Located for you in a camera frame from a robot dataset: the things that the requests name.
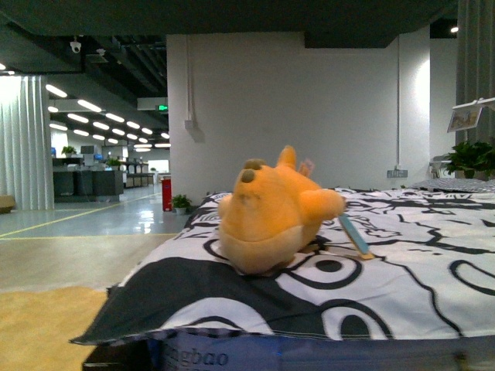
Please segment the patterned fabric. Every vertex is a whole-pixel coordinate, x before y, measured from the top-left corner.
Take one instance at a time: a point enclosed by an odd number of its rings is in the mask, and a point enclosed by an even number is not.
[[[495,192],[495,179],[484,182],[479,179],[455,179],[440,178],[429,179],[411,185],[413,189],[427,189],[428,191],[448,191],[448,192]]]
[[[218,200],[115,288],[80,344],[165,339],[178,331],[316,339],[495,335],[495,198],[413,189],[357,192],[346,214],[376,256],[360,260],[338,220],[313,251],[270,277],[244,276],[219,252]]]

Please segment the green plant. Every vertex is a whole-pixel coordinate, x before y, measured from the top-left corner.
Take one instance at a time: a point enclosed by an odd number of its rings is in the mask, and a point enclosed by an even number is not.
[[[172,206],[175,209],[187,209],[188,207],[191,207],[191,202],[192,201],[188,199],[186,195],[176,195],[172,197]]]
[[[107,160],[107,165],[108,166],[119,166],[121,164],[120,161],[118,161],[116,158],[112,158],[110,157],[108,160]]]
[[[66,145],[62,148],[62,155],[75,155],[76,149],[72,145]]]
[[[447,164],[449,174],[455,171],[464,172],[468,179],[472,179],[475,172],[484,172],[486,176],[495,174],[495,148],[489,143],[463,141],[452,149],[454,152],[447,155],[450,160]]]

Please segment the picture frame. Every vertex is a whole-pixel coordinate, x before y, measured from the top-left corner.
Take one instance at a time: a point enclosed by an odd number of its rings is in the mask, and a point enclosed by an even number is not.
[[[459,130],[467,130],[475,128],[480,120],[481,110],[483,106],[475,104],[463,104],[453,108],[450,118],[448,133]]]

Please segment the plush toy tag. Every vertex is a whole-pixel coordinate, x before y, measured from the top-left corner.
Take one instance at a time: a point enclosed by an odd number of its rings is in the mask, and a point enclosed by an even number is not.
[[[339,221],[340,221],[340,224],[342,224],[342,227],[343,227],[344,231],[346,232],[347,236],[349,236],[353,245],[356,247],[357,251],[360,253],[360,256],[365,260],[373,259],[374,255],[370,252],[370,247],[363,240],[363,237],[361,237],[361,235],[357,231],[356,227],[354,227],[354,225],[351,223],[351,221],[349,220],[347,215],[346,214],[340,215]]]

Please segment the carpet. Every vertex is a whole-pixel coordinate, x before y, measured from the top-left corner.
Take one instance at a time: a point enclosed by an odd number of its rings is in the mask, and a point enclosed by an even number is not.
[[[107,295],[69,287],[0,294],[0,370],[79,371],[94,347],[70,344]]]

